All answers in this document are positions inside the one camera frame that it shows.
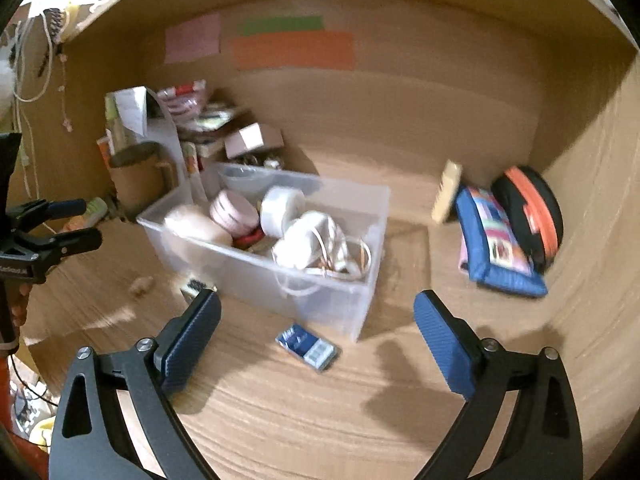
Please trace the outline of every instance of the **blue gripper pad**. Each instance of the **blue gripper pad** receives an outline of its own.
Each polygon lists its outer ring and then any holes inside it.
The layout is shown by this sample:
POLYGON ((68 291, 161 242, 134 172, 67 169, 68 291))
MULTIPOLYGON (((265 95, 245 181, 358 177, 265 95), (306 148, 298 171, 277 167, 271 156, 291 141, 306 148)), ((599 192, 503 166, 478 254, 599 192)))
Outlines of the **blue gripper pad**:
POLYGON ((449 389, 469 400, 476 391, 473 362, 452 329, 460 320, 450 314, 432 290, 415 297, 414 318, 449 389))
POLYGON ((174 317, 159 333, 154 365, 166 395, 182 391, 222 316, 218 295, 203 289, 180 317, 174 317))

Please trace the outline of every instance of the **black case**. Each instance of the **black case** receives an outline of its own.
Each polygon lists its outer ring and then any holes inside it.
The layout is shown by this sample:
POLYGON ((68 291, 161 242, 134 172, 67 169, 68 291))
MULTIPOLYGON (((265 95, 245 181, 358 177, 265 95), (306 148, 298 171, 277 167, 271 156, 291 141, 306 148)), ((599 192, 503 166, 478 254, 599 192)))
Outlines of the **black case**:
MULTIPOLYGON (((551 188, 536 170, 529 166, 518 166, 518 168, 533 184, 540 198, 545 202, 556 228, 559 248, 562 243, 562 236, 564 235, 564 226, 562 224, 562 213, 560 212, 558 200, 556 200, 551 188)), ((500 176, 492 184, 491 192, 507 213, 509 222, 511 223, 511 229, 520 247, 524 253, 533 260, 537 272, 543 272, 553 262, 555 255, 546 256, 542 236, 540 233, 531 232, 523 209, 526 200, 524 200, 524 197, 516 185, 505 174, 500 176)))

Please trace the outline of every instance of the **clear plastic container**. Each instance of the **clear plastic container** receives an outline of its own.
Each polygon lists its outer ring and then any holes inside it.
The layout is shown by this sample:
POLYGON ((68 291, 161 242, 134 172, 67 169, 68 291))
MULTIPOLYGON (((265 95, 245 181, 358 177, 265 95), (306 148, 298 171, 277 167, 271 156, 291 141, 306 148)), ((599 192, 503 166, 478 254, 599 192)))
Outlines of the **clear plastic container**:
POLYGON ((163 222, 172 208, 193 203, 189 182, 138 217, 138 223, 146 229, 165 266, 215 283, 222 294, 274 310, 298 322, 322 324, 355 341, 364 325, 380 270, 389 188, 237 164, 215 164, 200 177, 209 200, 225 187, 254 203, 261 200, 271 186, 302 190, 306 210, 330 214, 346 235, 361 238, 369 246, 369 273, 360 282, 339 281, 286 269, 268 256, 178 238, 164 228, 163 222))

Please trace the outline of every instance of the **pink sticky note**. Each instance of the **pink sticky note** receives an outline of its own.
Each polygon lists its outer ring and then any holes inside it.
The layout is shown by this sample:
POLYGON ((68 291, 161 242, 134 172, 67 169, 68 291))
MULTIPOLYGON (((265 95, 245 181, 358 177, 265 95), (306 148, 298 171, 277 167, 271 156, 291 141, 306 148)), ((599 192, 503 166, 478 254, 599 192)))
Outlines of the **pink sticky note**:
POLYGON ((222 19, 218 12, 169 27, 164 32, 164 62, 180 63, 220 53, 222 19))

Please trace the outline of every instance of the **screw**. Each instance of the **screw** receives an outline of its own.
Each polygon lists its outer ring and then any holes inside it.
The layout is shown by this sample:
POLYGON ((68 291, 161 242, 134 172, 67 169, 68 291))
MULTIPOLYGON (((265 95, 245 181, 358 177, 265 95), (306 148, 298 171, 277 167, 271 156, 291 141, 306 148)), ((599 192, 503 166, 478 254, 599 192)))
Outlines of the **screw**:
POLYGON ((146 352, 154 345, 154 340, 148 337, 141 339, 136 343, 136 348, 138 352, 146 352))
POLYGON ((78 350, 78 359, 87 359, 91 355, 91 349, 88 346, 83 346, 78 350))
POLYGON ((482 347, 487 352, 497 352, 500 348, 500 343, 498 343, 495 339, 488 337, 486 339, 482 339, 482 347))
POLYGON ((556 350, 555 348, 551 348, 551 346, 548 346, 545 348, 545 356, 547 359, 555 361, 560 357, 560 354, 558 353, 558 350, 556 350))

